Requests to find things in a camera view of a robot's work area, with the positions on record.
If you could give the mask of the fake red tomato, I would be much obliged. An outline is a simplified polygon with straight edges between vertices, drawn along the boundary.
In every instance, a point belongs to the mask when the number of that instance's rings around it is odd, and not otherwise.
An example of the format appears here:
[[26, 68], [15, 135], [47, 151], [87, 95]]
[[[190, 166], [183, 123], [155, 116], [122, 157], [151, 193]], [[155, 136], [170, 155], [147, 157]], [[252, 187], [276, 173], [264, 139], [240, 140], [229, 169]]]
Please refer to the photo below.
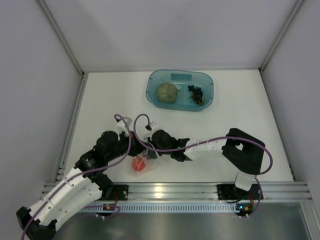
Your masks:
[[133, 158], [131, 162], [131, 167], [134, 171], [141, 172], [146, 168], [145, 159], [140, 156]]

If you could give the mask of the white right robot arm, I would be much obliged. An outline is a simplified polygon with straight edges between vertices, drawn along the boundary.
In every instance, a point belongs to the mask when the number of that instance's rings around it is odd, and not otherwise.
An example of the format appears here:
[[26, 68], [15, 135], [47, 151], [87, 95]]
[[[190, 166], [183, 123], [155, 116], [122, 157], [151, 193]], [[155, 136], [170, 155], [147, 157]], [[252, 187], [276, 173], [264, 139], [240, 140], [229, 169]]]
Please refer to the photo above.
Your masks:
[[251, 194], [252, 183], [261, 172], [266, 149], [262, 141], [238, 128], [229, 130], [225, 143], [219, 140], [176, 139], [163, 129], [154, 131], [147, 141], [160, 150], [160, 156], [169, 155], [178, 162], [217, 158], [228, 160], [237, 168], [233, 192], [240, 199]]

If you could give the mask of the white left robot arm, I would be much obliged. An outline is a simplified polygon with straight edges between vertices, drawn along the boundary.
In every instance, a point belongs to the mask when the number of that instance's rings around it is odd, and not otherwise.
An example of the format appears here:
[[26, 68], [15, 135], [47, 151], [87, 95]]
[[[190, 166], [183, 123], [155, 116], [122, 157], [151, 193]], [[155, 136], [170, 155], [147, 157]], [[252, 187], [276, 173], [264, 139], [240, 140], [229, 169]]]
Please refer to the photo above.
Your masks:
[[21, 207], [16, 216], [22, 238], [51, 240], [62, 225], [88, 204], [109, 199], [114, 183], [104, 173], [111, 161], [136, 157], [146, 148], [132, 131], [106, 131], [95, 146], [84, 153], [69, 173], [46, 196], [30, 207]]

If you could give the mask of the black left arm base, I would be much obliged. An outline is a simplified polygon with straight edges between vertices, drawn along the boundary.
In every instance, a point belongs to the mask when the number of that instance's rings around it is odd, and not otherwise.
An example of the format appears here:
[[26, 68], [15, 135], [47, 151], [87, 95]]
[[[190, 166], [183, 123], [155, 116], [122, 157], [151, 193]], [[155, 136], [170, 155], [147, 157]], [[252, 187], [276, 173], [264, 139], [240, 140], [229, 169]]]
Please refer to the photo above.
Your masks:
[[113, 183], [104, 173], [97, 173], [93, 182], [98, 185], [101, 191], [101, 201], [127, 201], [129, 186], [127, 184]]

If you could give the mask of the clear zip top bag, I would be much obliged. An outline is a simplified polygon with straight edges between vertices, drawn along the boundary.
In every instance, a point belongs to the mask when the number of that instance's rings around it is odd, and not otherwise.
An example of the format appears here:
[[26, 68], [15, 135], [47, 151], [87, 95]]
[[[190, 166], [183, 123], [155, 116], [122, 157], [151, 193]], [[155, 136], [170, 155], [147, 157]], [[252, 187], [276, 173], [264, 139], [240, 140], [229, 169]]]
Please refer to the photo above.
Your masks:
[[[160, 164], [160, 155], [154, 151], [155, 147], [151, 144], [151, 143], [147, 143], [145, 142], [145, 144], [150, 147], [151, 149], [145, 149], [142, 153], [140, 153], [137, 156], [131, 157], [128, 161], [127, 164], [127, 173], [130, 176], [134, 176], [134, 177], [138, 177], [138, 176], [143, 176], [143, 175], [147, 175], [150, 172], [154, 171], [157, 166]], [[131, 164], [132, 164], [132, 159], [136, 158], [136, 157], [142, 157], [144, 158], [146, 167], [144, 170], [142, 171], [134, 171]]]

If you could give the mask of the fake dark grape bunch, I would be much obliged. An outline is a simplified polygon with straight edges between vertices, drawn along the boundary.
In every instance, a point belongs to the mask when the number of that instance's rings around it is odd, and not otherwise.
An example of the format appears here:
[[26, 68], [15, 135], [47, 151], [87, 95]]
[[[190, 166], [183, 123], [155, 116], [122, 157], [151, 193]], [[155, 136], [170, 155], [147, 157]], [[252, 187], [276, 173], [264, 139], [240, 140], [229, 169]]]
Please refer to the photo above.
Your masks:
[[200, 87], [189, 85], [188, 91], [191, 92], [190, 99], [192, 99], [198, 106], [202, 106], [205, 103], [204, 93]]

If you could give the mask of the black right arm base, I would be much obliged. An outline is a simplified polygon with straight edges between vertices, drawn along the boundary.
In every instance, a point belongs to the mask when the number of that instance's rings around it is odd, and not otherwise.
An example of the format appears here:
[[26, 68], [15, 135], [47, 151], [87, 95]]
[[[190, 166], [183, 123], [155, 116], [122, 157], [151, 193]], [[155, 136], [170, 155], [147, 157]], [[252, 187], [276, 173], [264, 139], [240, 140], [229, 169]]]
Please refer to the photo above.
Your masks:
[[249, 191], [237, 188], [235, 184], [225, 183], [217, 185], [218, 199], [235, 203], [239, 201], [258, 200], [260, 197], [260, 188], [258, 184], [253, 184]]

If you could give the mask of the fake green melon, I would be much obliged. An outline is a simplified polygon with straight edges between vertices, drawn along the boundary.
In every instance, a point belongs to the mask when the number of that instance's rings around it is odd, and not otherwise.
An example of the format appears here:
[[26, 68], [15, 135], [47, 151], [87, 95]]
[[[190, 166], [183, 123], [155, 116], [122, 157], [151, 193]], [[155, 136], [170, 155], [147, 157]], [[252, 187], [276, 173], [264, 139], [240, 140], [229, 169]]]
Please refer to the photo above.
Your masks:
[[156, 98], [162, 103], [174, 103], [177, 100], [179, 90], [170, 82], [162, 82], [156, 89]]

